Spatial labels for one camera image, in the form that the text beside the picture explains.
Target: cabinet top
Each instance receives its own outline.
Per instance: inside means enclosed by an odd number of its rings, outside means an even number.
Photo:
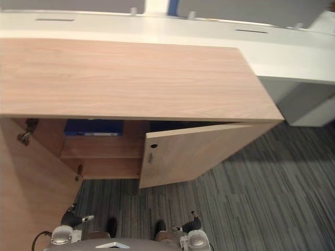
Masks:
[[[1,39],[6,117],[279,121],[236,48]]]

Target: door hinge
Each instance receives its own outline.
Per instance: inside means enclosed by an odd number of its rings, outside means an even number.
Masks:
[[[38,125],[39,119],[27,119],[26,120],[26,125],[27,129],[26,132],[20,133],[17,136],[17,140],[20,141],[24,145],[29,145],[29,137],[34,133],[37,125]]]

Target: blue object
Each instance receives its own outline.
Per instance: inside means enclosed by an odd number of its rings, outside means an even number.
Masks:
[[[64,134],[82,136],[122,136],[122,120],[69,119]]]
[[[169,16],[175,16],[177,17],[177,8],[178,8],[179,0],[170,0],[169,2],[169,8],[167,10],[167,14]]]

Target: black cable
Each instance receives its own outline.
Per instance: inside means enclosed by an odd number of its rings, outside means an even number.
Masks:
[[[209,245],[210,245],[211,251],[215,251],[215,249],[213,248],[213,245],[211,243],[209,243]]]
[[[36,235],[35,239],[33,239],[32,245],[31,245],[31,251],[35,251],[36,241],[37,241],[38,237],[40,237],[42,234],[49,235],[50,237],[52,235],[52,233],[49,232],[49,231],[43,231],[43,232],[39,233],[38,235]]]

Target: cabinet shelf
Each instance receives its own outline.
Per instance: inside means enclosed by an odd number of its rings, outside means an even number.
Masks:
[[[61,158],[142,158],[148,121],[124,121],[122,136],[67,136]]]

